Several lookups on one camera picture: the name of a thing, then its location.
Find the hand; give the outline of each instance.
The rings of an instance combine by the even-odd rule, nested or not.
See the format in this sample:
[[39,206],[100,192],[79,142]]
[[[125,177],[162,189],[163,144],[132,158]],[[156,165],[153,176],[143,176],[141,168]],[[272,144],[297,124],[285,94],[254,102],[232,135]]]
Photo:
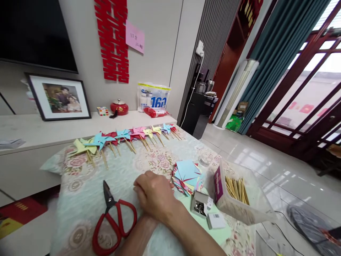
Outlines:
[[174,184],[163,175],[146,171],[135,180],[134,186],[142,209],[162,223],[168,222],[182,206],[173,195]]

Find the scissors blade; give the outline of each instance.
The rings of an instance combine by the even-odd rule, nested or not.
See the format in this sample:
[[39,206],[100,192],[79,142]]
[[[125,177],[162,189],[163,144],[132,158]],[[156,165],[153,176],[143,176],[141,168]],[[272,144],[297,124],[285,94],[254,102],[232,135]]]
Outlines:
[[104,192],[104,198],[105,203],[107,204],[107,207],[110,208],[116,204],[113,195],[110,192],[110,188],[108,184],[103,180],[103,192]]

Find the picture frame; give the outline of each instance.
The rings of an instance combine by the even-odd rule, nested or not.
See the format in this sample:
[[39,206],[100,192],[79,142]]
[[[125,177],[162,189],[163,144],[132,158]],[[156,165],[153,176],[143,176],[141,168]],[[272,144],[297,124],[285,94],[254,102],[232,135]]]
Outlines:
[[43,121],[91,118],[83,81],[25,73]]

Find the television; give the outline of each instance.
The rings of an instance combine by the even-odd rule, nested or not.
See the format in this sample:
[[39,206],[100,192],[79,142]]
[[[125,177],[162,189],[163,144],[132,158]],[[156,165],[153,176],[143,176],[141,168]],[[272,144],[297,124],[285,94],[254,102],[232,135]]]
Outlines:
[[78,73],[58,0],[1,2],[0,60]]

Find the rubik's cube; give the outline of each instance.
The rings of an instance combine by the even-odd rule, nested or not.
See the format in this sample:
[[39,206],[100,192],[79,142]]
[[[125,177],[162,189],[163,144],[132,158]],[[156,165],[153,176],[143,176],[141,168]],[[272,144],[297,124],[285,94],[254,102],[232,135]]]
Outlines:
[[109,115],[108,109],[106,107],[97,107],[97,111],[98,111],[98,114],[100,116],[108,116]]

